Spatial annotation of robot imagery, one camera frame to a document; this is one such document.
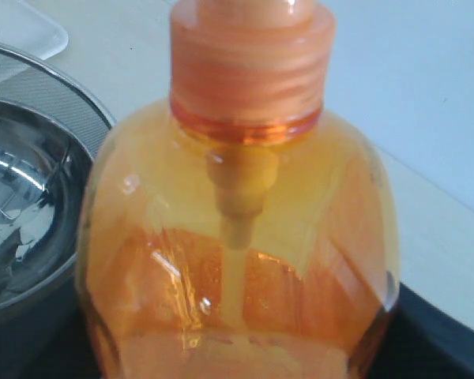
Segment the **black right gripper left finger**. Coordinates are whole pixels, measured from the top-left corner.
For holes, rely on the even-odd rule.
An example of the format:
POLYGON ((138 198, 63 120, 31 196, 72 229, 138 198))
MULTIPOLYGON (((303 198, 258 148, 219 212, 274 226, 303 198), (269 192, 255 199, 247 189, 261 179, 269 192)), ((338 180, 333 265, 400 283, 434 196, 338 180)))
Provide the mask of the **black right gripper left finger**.
POLYGON ((98 376, 72 291, 57 291, 0 325, 0 378, 98 376))

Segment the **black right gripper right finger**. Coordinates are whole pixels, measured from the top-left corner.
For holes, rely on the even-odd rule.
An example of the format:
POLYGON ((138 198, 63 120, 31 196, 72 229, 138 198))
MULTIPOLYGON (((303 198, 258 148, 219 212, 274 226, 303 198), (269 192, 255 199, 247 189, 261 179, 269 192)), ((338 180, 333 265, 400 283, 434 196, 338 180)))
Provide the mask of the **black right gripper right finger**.
POLYGON ((474 331, 400 287, 398 307, 373 364, 377 379, 474 378, 474 331))

